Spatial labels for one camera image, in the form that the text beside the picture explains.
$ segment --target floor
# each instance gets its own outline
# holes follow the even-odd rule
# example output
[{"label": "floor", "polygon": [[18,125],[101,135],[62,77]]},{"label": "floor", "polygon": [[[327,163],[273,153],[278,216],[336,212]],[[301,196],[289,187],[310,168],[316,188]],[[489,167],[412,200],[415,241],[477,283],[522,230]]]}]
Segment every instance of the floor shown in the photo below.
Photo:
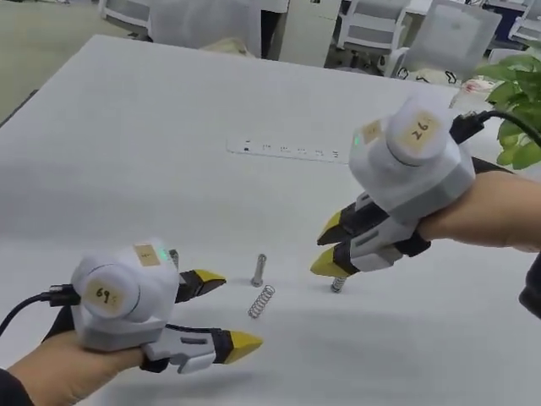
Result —
[{"label": "floor", "polygon": [[95,4],[0,0],[0,123],[94,34],[126,36]]}]

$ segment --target power strip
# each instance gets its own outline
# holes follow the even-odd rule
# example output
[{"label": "power strip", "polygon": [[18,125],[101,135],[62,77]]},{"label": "power strip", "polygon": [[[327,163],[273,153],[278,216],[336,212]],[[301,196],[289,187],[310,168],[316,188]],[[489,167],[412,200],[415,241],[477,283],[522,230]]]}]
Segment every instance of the power strip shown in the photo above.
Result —
[{"label": "power strip", "polygon": [[349,151],[316,149],[308,146],[287,143],[265,143],[258,140],[227,140],[227,150],[233,154],[273,156],[278,158],[300,159],[348,164]]}]

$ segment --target hand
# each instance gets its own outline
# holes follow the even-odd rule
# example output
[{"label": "hand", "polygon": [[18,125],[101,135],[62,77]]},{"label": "hand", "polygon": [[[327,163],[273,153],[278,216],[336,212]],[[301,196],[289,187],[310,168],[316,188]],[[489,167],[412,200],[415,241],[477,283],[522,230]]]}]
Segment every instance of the hand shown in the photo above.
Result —
[{"label": "hand", "polygon": [[418,231],[427,240],[539,252],[541,185],[510,173],[481,173],[462,198],[423,219]]},{"label": "hand", "polygon": [[116,353],[82,349],[75,332],[48,338],[8,369],[36,406],[71,406],[90,396],[123,370],[143,363],[139,348]]}]

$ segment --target green plant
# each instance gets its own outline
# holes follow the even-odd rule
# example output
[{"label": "green plant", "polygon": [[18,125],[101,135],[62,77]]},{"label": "green plant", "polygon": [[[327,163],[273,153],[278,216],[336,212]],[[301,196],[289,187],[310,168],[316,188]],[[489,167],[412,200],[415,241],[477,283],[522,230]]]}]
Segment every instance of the green plant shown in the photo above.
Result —
[{"label": "green plant", "polygon": [[[541,60],[527,54],[513,55],[497,64],[480,67],[476,74],[501,82],[492,90],[487,102],[541,130]],[[498,141],[503,151],[497,162],[502,166],[524,169],[541,162],[541,149],[515,124],[504,121],[498,131]]]}]

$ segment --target label with number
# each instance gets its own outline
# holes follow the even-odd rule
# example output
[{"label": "label with number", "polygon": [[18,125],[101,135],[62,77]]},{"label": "label with number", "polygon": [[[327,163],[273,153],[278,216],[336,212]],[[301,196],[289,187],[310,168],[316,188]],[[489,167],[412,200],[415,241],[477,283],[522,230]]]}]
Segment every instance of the label with number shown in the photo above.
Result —
[{"label": "label with number", "polygon": [[118,312],[123,299],[124,296],[121,292],[99,279],[90,281],[83,295],[84,301],[92,303],[112,315]]},{"label": "label with number", "polygon": [[366,124],[362,129],[364,144],[368,145],[373,140],[379,138],[383,132],[381,131],[381,121],[376,120],[373,123]]},{"label": "label with number", "polygon": [[440,129],[440,120],[429,112],[419,112],[413,124],[400,137],[401,143],[410,150],[420,153],[427,142]]},{"label": "label with number", "polygon": [[134,245],[134,249],[142,266],[160,265],[160,260],[152,244]]}]

